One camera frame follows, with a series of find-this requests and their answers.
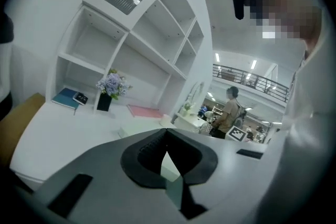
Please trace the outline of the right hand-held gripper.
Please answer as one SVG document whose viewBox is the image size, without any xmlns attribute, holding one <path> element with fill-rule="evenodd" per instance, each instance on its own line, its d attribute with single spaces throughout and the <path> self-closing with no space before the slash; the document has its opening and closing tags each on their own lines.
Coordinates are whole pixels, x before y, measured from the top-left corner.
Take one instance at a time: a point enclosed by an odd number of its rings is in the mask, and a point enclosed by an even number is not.
<svg viewBox="0 0 336 224">
<path fill-rule="evenodd" d="M 232 126 L 227 132 L 227 139 L 236 142 L 243 142 L 246 136 L 247 133 L 236 126 Z"/>
</svg>

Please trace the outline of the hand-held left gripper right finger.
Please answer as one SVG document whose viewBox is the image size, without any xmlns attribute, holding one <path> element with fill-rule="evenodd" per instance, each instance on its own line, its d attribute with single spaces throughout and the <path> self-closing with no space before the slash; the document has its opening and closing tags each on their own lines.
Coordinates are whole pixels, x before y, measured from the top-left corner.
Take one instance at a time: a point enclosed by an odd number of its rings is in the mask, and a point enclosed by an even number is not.
<svg viewBox="0 0 336 224">
<path fill-rule="evenodd" d="M 261 199 L 256 176 L 265 144 L 168 129 L 168 153 L 180 177 L 167 194 L 180 204 L 167 224 L 252 224 Z"/>
</svg>

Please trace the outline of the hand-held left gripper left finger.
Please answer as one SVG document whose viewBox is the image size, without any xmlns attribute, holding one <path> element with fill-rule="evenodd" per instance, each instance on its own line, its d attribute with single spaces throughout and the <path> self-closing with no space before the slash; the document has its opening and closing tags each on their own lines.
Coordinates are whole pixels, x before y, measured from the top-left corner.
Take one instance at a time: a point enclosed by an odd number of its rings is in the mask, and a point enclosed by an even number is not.
<svg viewBox="0 0 336 224">
<path fill-rule="evenodd" d="M 73 224 L 184 224 L 164 189 L 143 188 L 123 171 L 121 156 L 130 145 L 156 133 L 138 133 L 95 146 L 50 176 L 33 197 L 48 207 L 74 178 L 92 179 L 66 220 Z"/>
</svg>

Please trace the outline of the light green folder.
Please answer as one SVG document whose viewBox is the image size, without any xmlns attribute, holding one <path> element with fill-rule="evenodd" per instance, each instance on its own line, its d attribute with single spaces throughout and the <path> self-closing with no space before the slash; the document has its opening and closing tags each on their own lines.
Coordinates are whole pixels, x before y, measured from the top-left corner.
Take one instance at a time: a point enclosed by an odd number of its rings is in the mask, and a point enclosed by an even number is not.
<svg viewBox="0 0 336 224">
<path fill-rule="evenodd" d="M 161 126 L 160 124 L 128 125 L 120 127 L 120 129 L 118 130 L 118 135 L 120 138 L 126 138 L 138 133 L 143 133 L 162 128 L 163 126 Z"/>
</svg>

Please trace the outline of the white shelf cabinet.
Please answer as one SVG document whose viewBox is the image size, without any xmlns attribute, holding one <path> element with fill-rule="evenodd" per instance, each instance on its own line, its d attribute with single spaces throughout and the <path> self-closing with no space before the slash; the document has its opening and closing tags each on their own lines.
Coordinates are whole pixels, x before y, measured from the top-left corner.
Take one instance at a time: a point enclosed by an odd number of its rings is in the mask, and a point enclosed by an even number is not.
<svg viewBox="0 0 336 224">
<path fill-rule="evenodd" d="M 76 113 L 99 114 L 96 84 L 116 70 L 131 85 L 114 101 L 174 115 L 204 78 L 192 78 L 207 33 L 200 0 L 82 0 L 57 48 L 46 88 L 88 97 Z"/>
</svg>

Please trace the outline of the white desk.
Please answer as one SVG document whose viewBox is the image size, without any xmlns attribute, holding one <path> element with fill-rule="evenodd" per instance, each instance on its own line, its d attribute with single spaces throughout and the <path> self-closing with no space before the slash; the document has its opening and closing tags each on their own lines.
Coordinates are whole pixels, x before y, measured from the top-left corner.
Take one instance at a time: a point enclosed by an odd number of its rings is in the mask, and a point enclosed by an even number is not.
<svg viewBox="0 0 336 224">
<path fill-rule="evenodd" d="M 10 169 L 36 190 L 56 171 L 85 151 L 120 139 L 122 126 L 159 124 L 158 118 L 134 117 L 127 106 L 111 104 L 108 112 L 72 110 L 45 103 L 24 130 Z"/>
</svg>

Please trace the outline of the black balcony railing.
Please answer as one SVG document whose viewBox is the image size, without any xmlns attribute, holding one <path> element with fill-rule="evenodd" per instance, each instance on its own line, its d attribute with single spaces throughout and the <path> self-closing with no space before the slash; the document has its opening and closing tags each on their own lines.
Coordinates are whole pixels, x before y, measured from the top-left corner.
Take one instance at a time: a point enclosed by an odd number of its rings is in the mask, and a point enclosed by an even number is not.
<svg viewBox="0 0 336 224">
<path fill-rule="evenodd" d="M 213 64 L 213 77 L 241 84 L 287 103 L 289 88 L 269 78 L 247 71 Z"/>
</svg>

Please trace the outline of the small potted plant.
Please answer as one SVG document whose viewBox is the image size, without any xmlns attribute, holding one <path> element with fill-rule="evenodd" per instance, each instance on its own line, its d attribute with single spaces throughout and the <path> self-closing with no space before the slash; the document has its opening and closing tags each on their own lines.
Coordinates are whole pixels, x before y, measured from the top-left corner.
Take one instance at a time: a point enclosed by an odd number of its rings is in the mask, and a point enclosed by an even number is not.
<svg viewBox="0 0 336 224">
<path fill-rule="evenodd" d="M 195 103 L 193 102 L 185 102 L 183 106 L 181 107 L 181 114 L 183 116 L 187 116 L 191 113 L 192 108 L 194 107 Z"/>
</svg>

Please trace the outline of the oval vanity mirror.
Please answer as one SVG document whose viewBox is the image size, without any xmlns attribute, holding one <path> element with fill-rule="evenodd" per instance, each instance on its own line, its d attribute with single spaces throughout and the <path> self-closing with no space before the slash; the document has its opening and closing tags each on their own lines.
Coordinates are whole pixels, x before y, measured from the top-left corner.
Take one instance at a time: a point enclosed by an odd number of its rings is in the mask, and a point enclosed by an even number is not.
<svg viewBox="0 0 336 224">
<path fill-rule="evenodd" d="M 201 95 L 201 93 L 203 92 L 203 88 L 204 88 L 204 82 L 195 83 L 186 101 L 195 103 L 197 99 L 199 98 L 199 96 Z"/>
</svg>

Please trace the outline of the cream cylindrical cup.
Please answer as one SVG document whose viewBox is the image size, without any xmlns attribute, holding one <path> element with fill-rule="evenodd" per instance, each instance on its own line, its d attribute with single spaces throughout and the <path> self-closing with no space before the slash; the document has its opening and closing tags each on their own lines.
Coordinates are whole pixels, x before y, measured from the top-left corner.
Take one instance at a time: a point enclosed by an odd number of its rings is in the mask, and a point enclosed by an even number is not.
<svg viewBox="0 0 336 224">
<path fill-rule="evenodd" d="M 171 125 L 171 117 L 170 117 L 169 115 L 167 115 L 167 114 L 164 114 L 164 115 L 161 117 L 159 123 L 160 123 L 162 126 L 165 126 L 165 127 L 168 126 L 168 127 L 169 127 L 169 126 Z"/>
</svg>

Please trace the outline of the black vase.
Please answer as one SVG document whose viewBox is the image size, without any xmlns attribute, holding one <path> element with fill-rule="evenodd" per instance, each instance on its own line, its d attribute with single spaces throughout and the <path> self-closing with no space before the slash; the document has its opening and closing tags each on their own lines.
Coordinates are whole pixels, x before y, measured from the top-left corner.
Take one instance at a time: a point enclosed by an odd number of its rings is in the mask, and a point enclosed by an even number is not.
<svg viewBox="0 0 336 224">
<path fill-rule="evenodd" d="M 111 101 L 112 97 L 110 97 L 107 93 L 100 94 L 99 101 L 97 104 L 97 110 L 108 112 Z"/>
</svg>

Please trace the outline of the pink notebook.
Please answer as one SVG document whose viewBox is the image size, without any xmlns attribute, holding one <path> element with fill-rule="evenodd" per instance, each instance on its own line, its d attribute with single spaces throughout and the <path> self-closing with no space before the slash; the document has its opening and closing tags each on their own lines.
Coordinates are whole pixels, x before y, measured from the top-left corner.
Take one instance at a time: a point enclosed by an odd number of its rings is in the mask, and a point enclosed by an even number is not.
<svg viewBox="0 0 336 224">
<path fill-rule="evenodd" d="M 158 119 L 162 117 L 162 114 L 156 109 L 144 108 L 136 105 L 127 105 L 127 107 L 134 117 L 158 118 Z"/>
</svg>

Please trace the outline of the black spiral notepad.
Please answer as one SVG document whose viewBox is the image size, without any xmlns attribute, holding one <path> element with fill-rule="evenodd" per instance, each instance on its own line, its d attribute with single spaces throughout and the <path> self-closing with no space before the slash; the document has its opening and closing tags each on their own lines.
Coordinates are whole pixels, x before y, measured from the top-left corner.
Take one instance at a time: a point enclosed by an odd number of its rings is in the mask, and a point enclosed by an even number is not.
<svg viewBox="0 0 336 224">
<path fill-rule="evenodd" d="M 85 105 L 88 101 L 88 97 L 81 92 L 76 92 L 72 99 L 80 105 Z"/>
</svg>

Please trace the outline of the blue notebook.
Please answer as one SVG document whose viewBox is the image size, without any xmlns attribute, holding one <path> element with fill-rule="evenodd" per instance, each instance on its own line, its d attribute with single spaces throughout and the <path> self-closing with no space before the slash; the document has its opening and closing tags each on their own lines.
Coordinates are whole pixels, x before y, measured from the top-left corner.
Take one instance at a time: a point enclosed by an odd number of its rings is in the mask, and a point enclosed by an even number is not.
<svg viewBox="0 0 336 224">
<path fill-rule="evenodd" d="M 76 93 L 77 92 L 72 89 L 63 88 L 56 96 L 53 97 L 51 101 L 53 103 L 76 110 L 79 106 L 79 103 L 73 99 Z"/>
</svg>

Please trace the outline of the blue flower bouquet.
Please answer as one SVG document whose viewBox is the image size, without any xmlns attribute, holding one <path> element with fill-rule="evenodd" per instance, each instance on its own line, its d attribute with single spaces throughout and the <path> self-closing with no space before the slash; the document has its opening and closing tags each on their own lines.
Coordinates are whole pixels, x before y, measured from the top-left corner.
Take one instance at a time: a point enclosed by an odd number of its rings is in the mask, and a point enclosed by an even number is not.
<svg viewBox="0 0 336 224">
<path fill-rule="evenodd" d="M 117 74 L 107 75 L 96 83 L 96 87 L 101 93 L 107 93 L 112 99 L 118 100 L 123 97 L 132 88 L 126 81 L 125 77 L 122 79 Z"/>
</svg>

